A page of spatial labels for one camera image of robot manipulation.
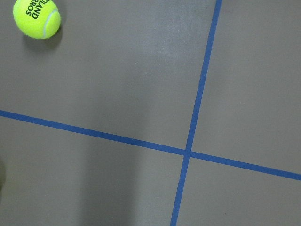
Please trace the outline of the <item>yellow Roland Garros tennis ball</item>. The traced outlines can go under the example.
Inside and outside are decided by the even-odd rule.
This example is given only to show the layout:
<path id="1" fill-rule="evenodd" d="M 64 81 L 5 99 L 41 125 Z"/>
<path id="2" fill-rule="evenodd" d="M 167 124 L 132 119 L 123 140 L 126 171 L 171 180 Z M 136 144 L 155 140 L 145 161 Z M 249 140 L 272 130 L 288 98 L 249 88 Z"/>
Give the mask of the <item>yellow Roland Garros tennis ball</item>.
<path id="1" fill-rule="evenodd" d="M 61 25 L 58 7 L 52 0 L 17 0 L 13 6 L 17 27 L 34 39 L 48 39 Z"/>

